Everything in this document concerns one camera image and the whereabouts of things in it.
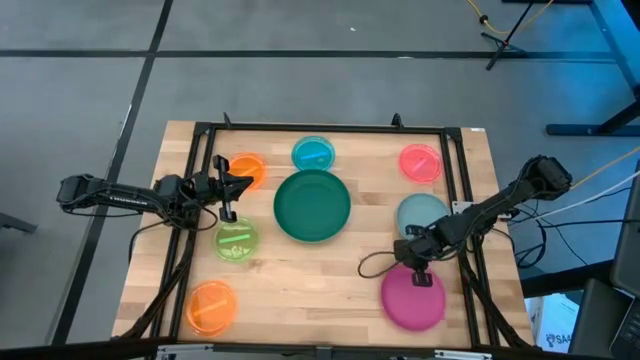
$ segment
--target orange plate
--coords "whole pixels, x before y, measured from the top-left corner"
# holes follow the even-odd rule
[[[267,165],[262,157],[256,153],[236,154],[229,163],[229,174],[234,176],[253,176],[249,189],[256,189],[267,176]]]
[[[193,290],[185,312],[196,334],[218,336],[229,328],[236,316],[236,297],[229,285],[208,281]]]

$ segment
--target desk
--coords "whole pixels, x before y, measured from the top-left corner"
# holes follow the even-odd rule
[[[194,122],[168,123],[153,179],[168,174],[182,175],[190,148]],[[258,227],[260,243],[245,263],[228,263],[212,251],[215,229],[198,233],[189,276],[190,289],[207,280],[223,280],[236,292],[238,314],[223,335],[212,339],[191,332],[183,321],[181,341],[215,341],[254,344],[331,344],[345,346],[469,348],[466,313],[457,260],[433,263],[432,269],[447,290],[445,319],[435,328],[409,333],[390,323],[378,303],[381,279],[358,277],[359,259],[378,250],[390,250],[398,238],[395,209],[414,192],[427,192],[445,203],[446,182],[441,176],[434,184],[417,185],[403,178],[398,155],[408,144],[421,143],[440,149],[438,136],[415,134],[313,133],[327,137],[336,150],[331,171],[347,186],[352,211],[349,222],[334,239],[318,245],[298,243],[288,238],[273,217],[273,198],[278,186],[296,169],[291,149],[308,132],[217,130],[213,153],[227,158],[238,152],[258,152],[267,163],[267,179],[261,187],[246,192],[233,208]],[[498,191],[487,135],[483,129],[462,129],[465,154],[476,201]],[[451,157],[455,147],[449,142]],[[202,158],[197,159],[196,168]],[[462,193],[460,172],[453,167],[458,193]],[[217,206],[211,207],[217,212]],[[201,224],[211,219],[204,214]],[[157,221],[145,215],[141,226]],[[504,224],[497,225],[507,230]],[[128,330],[158,291],[170,229],[142,233],[129,267],[113,327],[113,334]],[[519,335],[532,343],[531,330],[520,279],[508,239],[497,233],[487,235],[484,254],[491,292],[497,306]],[[391,257],[372,261],[373,271],[388,265]],[[476,313],[483,343],[487,342],[486,322],[479,301]],[[161,334],[167,334],[172,299],[167,303]]]

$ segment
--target green plate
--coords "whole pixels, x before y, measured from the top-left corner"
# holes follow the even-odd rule
[[[238,218],[235,223],[222,223],[213,238],[213,247],[221,258],[244,261],[258,245],[258,232],[251,221]]]
[[[317,243],[344,227],[351,199],[346,186],[335,175],[323,170],[302,170],[280,185],[273,210],[278,224],[289,236]]]

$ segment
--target black stand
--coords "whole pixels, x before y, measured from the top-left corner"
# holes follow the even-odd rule
[[[547,135],[556,136],[640,136],[640,126],[627,125],[640,117],[640,85],[634,88],[636,101],[602,124],[549,124]]]
[[[533,1],[531,1],[529,3],[529,6],[527,6],[525,11],[522,13],[522,15],[520,16],[520,19],[518,19],[518,22],[513,27],[513,29],[511,29],[511,32],[509,33],[509,35],[507,36],[507,38],[505,40],[498,39],[497,37],[489,35],[489,34],[487,34],[485,32],[480,34],[480,35],[482,35],[482,37],[485,37],[487,39],[491,39],[491,40],[495,41],[496,45],[498,45],[498,51],[496,51],[496,53],[493,54],[493,57],[489,61],[489,64],[487,64],[487,67],[486,67],[487,71],[489,71],[489,70],[491,70],[493,68],[493,66],[495,65],[496,61],[498,61],[498,59],[500,58],[500,55],[502,55],[502,53],[507,49],[515,50],[515,51],[520,52],[520,53],[526,53],[526,51],[524,51],[523,49],[521,49],[521,48],[519,48],[517,46],[513,46],[513,45],[509,44],[509,41],[511,40],[511,37],[513,36],[513,34],[515,34],[516,30],[518,30],[518,27],[520,27],[520,24],[522,24],[522,20],[524,20],[524,18],[527,16],[527,14],[529,13],[529,10],[531,10],[532,6],[533,6]],[[484,21],[486,21],[486,20],[488,20],[488,17],[486,17],[486,15],[483,15],[480,18],[480,23],[484,24]]]
[[[14,218],[13,216],[0,213],[0,229],[16,229],[22,232],[33,234],[33,232],[36,231],[36,227],[36,225],[29,224],[26,221],[22,221],[20,219]]]

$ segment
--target floor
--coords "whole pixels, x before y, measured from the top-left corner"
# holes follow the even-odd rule
[[[524,8],[477,2],[503,29]],[[147,74],[144,58],[101,51],[148,50],[163,0],[0,0],[0,212],[39,226],[34,235],[0,231],[0,348],[50,341],[88,224],[58,209],[59,181],[78,173],[105,176],[125,119],[133,132],[119,174],[116,164],[111,175],[137,186],[150,183],[166,121],[220,121],[223,111],[234,121],[379,125],[399,112],[406,125],[484,127],[501,186],[537,154],[558,157],[579,179],[630,151],[637,138],[544,134],[546,123],[602,122],[633,99],[630,77],[640,79],[640,49],[633,44],[640,33],[619,2],[596,3],[629,71],[614,61],[557,56],[500,61],[491,72],[484,70],[486,59],[466,56],[157,58],[148,60],[146,69],[153,67],[145,87],[145,76],[139,81]],[[463,0],[175,0],[159,49],[443,51],[456,57],[451,54],[493,50],[482,30]],[[512,42],[541,54],[610,51],[588,6],[553,5]],[[37,49],[86,51],[75,55],[84,57],[4,51]],[[630,175],[637,159],[541,203],[540,210],[608,187]],[[626,201],[620,194],[550,220],[620,218]],[[69,341],[110,336],[137,225],[137,219],[105,222]],[[615,224],[563,228],[588,263],[612,258],[618,231]],[[512,226],[511,233],[518,249],[540,241],[531,223]],[[550,232],[547,254],[521,276],[580,264]]]

